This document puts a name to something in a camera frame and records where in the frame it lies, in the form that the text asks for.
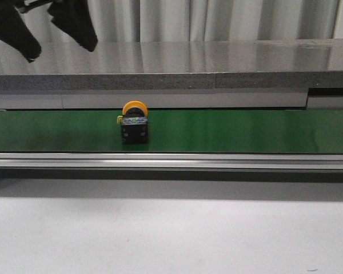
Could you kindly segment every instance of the green conveyor belt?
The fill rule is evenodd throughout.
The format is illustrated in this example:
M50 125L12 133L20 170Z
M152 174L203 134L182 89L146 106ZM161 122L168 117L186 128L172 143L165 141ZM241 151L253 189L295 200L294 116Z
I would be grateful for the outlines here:
M150 110L139 145L122 145L120 113L0 111L0 152L343 154L343 110Z

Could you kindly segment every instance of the black object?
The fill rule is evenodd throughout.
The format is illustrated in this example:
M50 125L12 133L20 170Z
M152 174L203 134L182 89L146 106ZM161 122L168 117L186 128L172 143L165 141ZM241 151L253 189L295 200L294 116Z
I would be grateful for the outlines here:
M98 39L91 22L87 0L36 0L25 4L23 0L0 0L0 40L14 47L33 62L41 53L41 45L28 30L20 13L52 2L48 13L52 22L74 38L82 47L94 51Z
M134 123L125 123L127 120L132 120ZM144 118L145 123L138 124L137 118ZM137 107L132 107L127 110L122 116L121 135L123 144L142 144L149 141L149 126L143 111Z
M17 49L28 62L33 62L41 54L41 45L13 5L0 9L0 40Z
M63 32L89 51L94 51L98 38L91 22L87 0L63 0L52 2L48 13Z
M343 88L309 88L308 96L343 96Z

